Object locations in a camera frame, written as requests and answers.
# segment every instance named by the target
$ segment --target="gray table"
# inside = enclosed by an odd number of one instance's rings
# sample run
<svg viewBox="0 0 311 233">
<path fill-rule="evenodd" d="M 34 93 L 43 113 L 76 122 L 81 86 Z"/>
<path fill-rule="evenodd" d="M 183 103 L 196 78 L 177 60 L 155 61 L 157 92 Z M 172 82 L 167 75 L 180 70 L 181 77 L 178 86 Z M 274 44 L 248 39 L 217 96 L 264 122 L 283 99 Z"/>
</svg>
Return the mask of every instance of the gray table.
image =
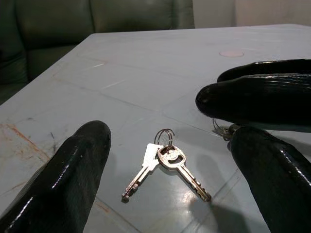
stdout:
<svg viewBox="0 0 311 233">
<path fill-rule="evenodd" d="M 112 147 L 86 233 L 269 232 L 226 142 L 194 100 L 229 68 L 310 58 L 310 41 L 311 28 L 299 25 L 89 36 L 0 107 L 0 212 L 67 137 L 96 119 L 110 127 Z M 162 167 L 121 202 L 163 128 L 176 133 L 174 143 L 212 203 Z M 309 134 L 271 133 L 310 159 Z"/>
</svg>

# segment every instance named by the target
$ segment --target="key ring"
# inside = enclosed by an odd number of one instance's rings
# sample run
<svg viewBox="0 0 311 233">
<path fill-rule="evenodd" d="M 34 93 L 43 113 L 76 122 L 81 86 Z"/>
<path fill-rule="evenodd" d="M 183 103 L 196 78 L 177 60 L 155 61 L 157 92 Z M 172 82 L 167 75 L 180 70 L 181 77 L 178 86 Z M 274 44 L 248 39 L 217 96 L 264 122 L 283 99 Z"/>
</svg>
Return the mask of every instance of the key ring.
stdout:
<svg viewBox="0 0 311 233">
<path fill-rule="evenodd" d="M 173 136 L 175 136 L 175 133 L 173 132 L 173 130 L 171 130 L 171 129 L 163 129 L 163 130 L 160 130 L 159 132 L 157 132 L 156 135 L 155 135 L 154 144 L 156 143 L 156 139 L 157 139 L 157 144 L 160 145 L 160 137 L 162 136 L 162 134 L 164 132 L 166 132 L 166 134 L 169 137 L 169 143 L 168 143 L 168 145 L 165 146 L 166 151 L 167 151 L 173 145 Z"/>
</svg>

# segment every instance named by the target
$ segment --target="table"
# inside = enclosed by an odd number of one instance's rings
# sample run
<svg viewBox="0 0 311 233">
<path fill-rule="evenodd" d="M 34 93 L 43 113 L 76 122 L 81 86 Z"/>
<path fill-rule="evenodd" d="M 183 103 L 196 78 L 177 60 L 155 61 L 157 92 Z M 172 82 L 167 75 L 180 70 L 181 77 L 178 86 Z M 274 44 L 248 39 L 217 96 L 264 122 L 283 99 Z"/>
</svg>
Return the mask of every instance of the table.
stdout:
<svg viewBox="0 0 311 233">
<path fill-rule="evenodd" d="M 112 146 L 84 232 L 269 232 L 226 142 L 194 100 L 229 68 L 310 59 L 310 41 L 311 28 L 299 25 L 90 35 L 0 106 L 0 212 L 66 138 L 101 120 Z M 162 167 L 121 202 L 163 128 L 175 132 L 174 144 L 212 203 Z M 271 133 L 311 158 L 310 134 Z"/>
</svg>

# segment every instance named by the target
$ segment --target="key hole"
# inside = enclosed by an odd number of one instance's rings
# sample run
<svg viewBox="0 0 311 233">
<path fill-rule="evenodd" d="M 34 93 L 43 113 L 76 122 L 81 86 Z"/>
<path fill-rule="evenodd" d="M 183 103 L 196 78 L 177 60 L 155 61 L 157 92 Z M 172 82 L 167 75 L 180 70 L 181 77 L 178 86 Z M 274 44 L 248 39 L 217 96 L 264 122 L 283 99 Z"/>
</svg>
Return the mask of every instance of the key hole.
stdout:
<svg viewBox="0 0 311 233">
<path fill-rule="evenodd" d="M 183 157 L 182 157 L 181 155 L 179 155 L 179 156 L 177 157 L 177 159 L 175 159 L 175 160 L 169 160 L 169 163 L 170 163 L 170 164 L 178 164 L 178 163 L 180 163 L 182 160 L 183 160 Z"/>
</svg>

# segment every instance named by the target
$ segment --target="table surface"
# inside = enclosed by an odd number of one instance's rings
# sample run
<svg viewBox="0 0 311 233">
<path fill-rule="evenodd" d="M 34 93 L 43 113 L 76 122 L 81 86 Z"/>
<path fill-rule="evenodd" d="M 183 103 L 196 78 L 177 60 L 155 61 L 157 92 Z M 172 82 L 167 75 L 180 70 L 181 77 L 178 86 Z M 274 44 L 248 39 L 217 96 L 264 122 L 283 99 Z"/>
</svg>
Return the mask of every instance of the table surface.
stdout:
<svg viewBox="0 0 311 233">
<path fill-rule="evenodd" d="M 195 96 L 232 67 L 310 59 L 310 41 L 311 28 L 300 25 L 90 35 L 0 106 L 0 212 L 66 138 L 101 120 L 111 129 L 112 146 L 84 232 L 269 232 Z M 129 203 L 121 202 L 147 144 L 164 128 L 175 132 L 174 143 L 212 203 L 161 166 Z M 311 158 L 310 134 L 271 133 Z"/>
</svg>

